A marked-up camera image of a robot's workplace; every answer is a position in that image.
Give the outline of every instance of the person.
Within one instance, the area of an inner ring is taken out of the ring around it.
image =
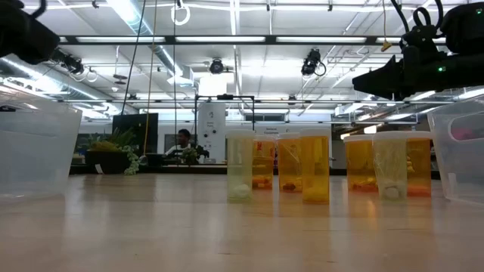
[[[176,140],[178,145],[175,145],[172,148],[168,149],[168,151],[165,152],[165,155],[169,155],[174,150],[185,150],[187,148],[191,148],[190,136],[190,132],[187,129],[180,129],[178,131],[178,137]]]

